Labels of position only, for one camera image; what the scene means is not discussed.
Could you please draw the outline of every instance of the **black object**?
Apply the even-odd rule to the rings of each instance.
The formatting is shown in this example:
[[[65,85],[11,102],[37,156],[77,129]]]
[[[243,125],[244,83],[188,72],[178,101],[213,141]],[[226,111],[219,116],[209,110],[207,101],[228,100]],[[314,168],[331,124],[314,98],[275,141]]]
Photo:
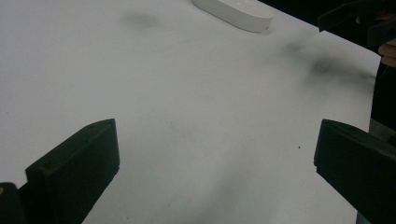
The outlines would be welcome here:
[[[375,13],[379,11],[395,12],[396,2],[392,0],[346,0],[340,7],[319,16],[318,27],[320,31],[328,30],[345,20],[360,17],[360,30],[362,35],[367,36],[367,46],[378,47],[396,38],[396,18],[378,23],[375,20]]]
[[[318,174],[371,223],[395,223],[395,146],[353,126],[325,119],[315,165]]]
[[[119,167],[115,120],[88,125],[30,165],[20,189],[0,184],[0,223],[80,224]]]

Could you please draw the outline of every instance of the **black plastic part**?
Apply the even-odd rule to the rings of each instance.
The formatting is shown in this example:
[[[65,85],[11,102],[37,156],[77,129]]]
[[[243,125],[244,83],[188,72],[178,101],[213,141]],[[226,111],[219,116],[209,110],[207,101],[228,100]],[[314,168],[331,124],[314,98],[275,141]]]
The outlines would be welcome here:
[[[396,38],[396,18],[369,27],[367,35],[369,46],[380,46]]]
[[[0,183],[0,223],[26,224],[17,187],[12,183]]]
[[[349,19],[361,18],[360,33],[366,36],[363,45],[378,47],[396,38],[396,19],[377,21],[375,13],[379,11],[395,12],[396,1],[391,0],[358,0],[346,1],[340,7],[318,17],[320,31],[330,30]]]
[[[347,19],[356,19],[358,16],[375,13],[379,9],[379,4],[372,0],[347,2],[319,16],[318,28],[320,31],[328,30]]]
[[[372,224],[396,221],[396,147],[353,126],[323,120],[317,172]]]
[[[80,224],[119,168],[115,120],[88,125],[29,166],[18,191],[0,184],[0,223]]]

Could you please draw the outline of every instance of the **white object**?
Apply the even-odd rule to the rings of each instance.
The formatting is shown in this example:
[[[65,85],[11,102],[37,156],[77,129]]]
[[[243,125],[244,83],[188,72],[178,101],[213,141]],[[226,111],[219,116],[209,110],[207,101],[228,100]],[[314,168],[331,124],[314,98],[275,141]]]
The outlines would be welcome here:
[[[250,32],[268,28],[274,12],[257,0],[192,0],[200,9]]]

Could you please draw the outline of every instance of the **white surface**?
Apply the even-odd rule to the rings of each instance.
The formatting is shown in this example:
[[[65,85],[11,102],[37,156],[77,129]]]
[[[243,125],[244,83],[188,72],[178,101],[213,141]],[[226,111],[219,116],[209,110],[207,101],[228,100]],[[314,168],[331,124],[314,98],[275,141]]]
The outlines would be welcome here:
[[[316,174],[322,119],[368,129],[379,57],[279,11],[263,34],[190,0],[0,3],[0,181],[115,118],[85,224],[354,223]]]

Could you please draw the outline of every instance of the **white plastic block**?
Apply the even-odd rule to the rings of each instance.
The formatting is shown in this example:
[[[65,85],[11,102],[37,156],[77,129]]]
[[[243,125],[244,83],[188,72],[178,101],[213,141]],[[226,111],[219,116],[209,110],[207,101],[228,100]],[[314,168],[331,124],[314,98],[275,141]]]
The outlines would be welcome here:
[[[200,9],[250,32],[268,28],[274,17],[271,8],[257,0],[192,0]]]

